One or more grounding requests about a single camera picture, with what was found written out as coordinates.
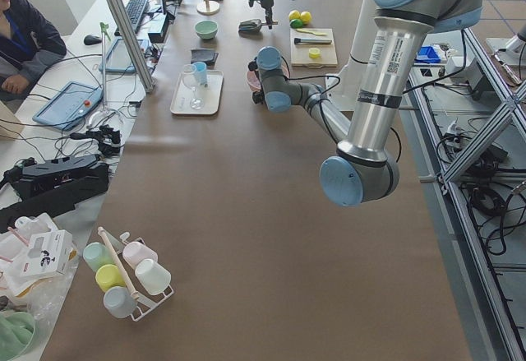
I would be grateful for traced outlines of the black gripper scoop arm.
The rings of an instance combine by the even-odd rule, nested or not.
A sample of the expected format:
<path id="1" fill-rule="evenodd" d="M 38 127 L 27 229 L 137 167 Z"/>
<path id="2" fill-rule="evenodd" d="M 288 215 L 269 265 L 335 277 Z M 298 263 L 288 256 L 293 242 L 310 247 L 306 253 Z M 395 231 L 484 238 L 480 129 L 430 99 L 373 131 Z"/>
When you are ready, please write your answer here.
<path id="1" fill-rule="evenodd" d="M 274 21 L 273 21 L 273 6 L 275 2 L 274 0 L 260 0 L 260 5 L 265 10 L 265 23 L 269 30 L 273 29 Z"/>

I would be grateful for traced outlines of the black gripper bowl arm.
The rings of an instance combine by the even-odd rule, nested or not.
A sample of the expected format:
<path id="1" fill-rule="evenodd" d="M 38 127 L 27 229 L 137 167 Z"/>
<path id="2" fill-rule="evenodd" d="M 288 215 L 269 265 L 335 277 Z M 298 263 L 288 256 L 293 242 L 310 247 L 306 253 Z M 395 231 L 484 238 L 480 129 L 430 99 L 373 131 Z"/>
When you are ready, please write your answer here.
<path id="1" fill-rule="evenodd" d="M 254 104 L 265 104 L 265 94 L 262 90 L 253 91 L 251 98 Z"/>

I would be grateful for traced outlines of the silver robot arm near bowl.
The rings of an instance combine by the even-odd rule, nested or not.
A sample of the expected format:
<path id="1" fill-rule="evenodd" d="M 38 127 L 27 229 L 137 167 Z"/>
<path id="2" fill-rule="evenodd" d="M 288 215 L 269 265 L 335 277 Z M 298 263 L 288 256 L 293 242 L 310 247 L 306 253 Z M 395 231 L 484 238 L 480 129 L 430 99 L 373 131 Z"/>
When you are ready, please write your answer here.
<path id="1" fill-rule="evenodd" d="M 356 206 L 390 195 L 399 169 L 385 144 L 400 106 L 408 74 L 432 33 L 475 25 L 482 0 L 363 0 L 353 44 L 369 50 L 355 109 L 345 117 L 319 85 L 290 81 L 272 46 L 256 56 L 261 92 L 271 112 L 303 107 L 337 144 L 321 165 L 326 196 L 340 206 Z"/>

